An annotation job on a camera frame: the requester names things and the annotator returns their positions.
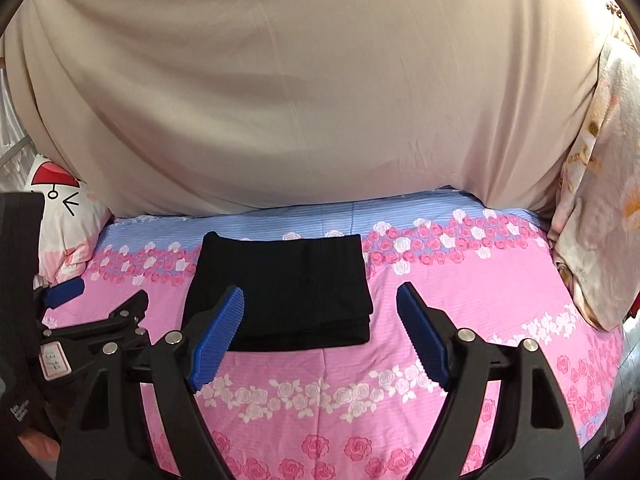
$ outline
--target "white label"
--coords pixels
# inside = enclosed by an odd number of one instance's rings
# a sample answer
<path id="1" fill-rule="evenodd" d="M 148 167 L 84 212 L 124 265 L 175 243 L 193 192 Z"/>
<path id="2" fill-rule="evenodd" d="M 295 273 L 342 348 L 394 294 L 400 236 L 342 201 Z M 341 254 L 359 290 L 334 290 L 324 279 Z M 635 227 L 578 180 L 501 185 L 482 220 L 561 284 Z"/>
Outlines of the white label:
<path id="1" fill-rule="evenodd" d="M 58 341 L 53 341 L 40 347 L 40 366 L 47 381 L 52 381 L 71 373 L 71 366 L 69 366 L 62 345 Z"/>

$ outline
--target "blue striped fabric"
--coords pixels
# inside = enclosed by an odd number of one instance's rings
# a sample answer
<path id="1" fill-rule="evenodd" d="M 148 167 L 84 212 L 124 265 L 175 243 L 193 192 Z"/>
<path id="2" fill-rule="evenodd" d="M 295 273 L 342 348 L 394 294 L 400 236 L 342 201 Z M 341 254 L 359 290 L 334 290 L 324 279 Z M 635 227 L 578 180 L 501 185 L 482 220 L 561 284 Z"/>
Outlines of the blue striped fabric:
<path id="1" fill-rule="evenodd" d="M 388 222 L 396 228 L 411 227 L 418 218 L 447 222 L 455 209 L 477 217 L 482 215 L 484 206 L 470 194 L 438 189 L 364 202 L 284 207 L 211 218 L 142 216 L 118 220 L 105 228 L 97 250 L 108 245 L 117 250 L 126 244 L 129 251 L 135 252 L 149 242 L 164 246 L 176 241 L 190 250 L 197 247 L 210 231 L 226 238 L 251 240 L 281 240 L 287 233 L 296 233 L 303 238 L 321 238 L 331 232 L 366 234 L 379 221 Z M 530 211 L 507 209 L 504 212 L 518 215 L 545 229 Z"/>

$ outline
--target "black garment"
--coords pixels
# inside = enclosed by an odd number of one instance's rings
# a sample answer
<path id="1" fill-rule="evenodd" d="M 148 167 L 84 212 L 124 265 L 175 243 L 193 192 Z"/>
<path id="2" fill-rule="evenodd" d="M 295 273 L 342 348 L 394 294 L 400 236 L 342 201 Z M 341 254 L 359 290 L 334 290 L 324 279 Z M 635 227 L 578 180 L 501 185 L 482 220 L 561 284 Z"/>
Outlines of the black garment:
<path id="1" fill-rule="evenodd" d="M 373 304 L 360 236 L 249 242 L 204 237 L 182 326 L 229 285 L 244 292 L 231 351 L 293 351 L 364 344 Z"/>

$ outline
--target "bed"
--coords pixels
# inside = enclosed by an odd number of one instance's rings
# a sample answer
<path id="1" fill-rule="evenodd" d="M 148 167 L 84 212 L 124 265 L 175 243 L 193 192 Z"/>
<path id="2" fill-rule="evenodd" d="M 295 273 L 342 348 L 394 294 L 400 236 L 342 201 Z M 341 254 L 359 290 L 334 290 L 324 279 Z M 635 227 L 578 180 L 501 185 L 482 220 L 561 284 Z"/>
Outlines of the bed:
<path id="1" fill-rule="evenodd" d="M 115 221 L 84 273 L 84 294 L 44 323 L 101 319 L 140 288 L 152 341 L 180 326 L 204 234 L 251 240 L 360 234 L 374 301 L 371 341 L 347 349 L 228 353 L 197 394 L 236 478 L 402 478 L 426 441 L 443 391 L 420 366 L 395 310 L 411 281 L 430 306 L 488 341 L 540 343 L 568 402 L 580 444 L 606 419 L 623 331 L 595 331 L 576 311 L 550 259 L 545 225 L 526 210 L 484 208 L 452 189 L 370 202 L 299 206 L 218 218 Z M 479 466 L 499 386 L 486 391 L 465 472 Z M 177 472 L 153 389 L 146 416 L 162 468 Z"/>

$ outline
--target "cartoon face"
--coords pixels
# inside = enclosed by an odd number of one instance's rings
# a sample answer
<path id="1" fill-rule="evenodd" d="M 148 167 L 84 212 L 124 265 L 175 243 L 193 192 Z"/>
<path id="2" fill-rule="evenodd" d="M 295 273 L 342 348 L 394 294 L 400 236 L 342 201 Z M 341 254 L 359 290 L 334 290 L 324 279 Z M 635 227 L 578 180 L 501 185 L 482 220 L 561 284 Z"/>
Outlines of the cartoon face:
<path id="1" fill-rule="evenodd" d="M 49 191 L 46 193 L 46 197 L 48 200 L 57 200 L 60 198 L 60 187 L 62 189 L 65 187 L 71 187 L 80 189 L 80 183 L 65 170 L 55 165 L 53 162 L 43 162 L 38 169 L 33 174 L 31 179 L 32 186 L 51 186 Z M 62 193 L 68 194 L 66 198 L 62 199 L 62 205 L 66 208 L 66 211 L 71 215 L 75 216 L 73 206 L 79 206 L 78 202 L 72 202 L 72 199 L 75 198 L 79 191 L 62 191 Z"/>

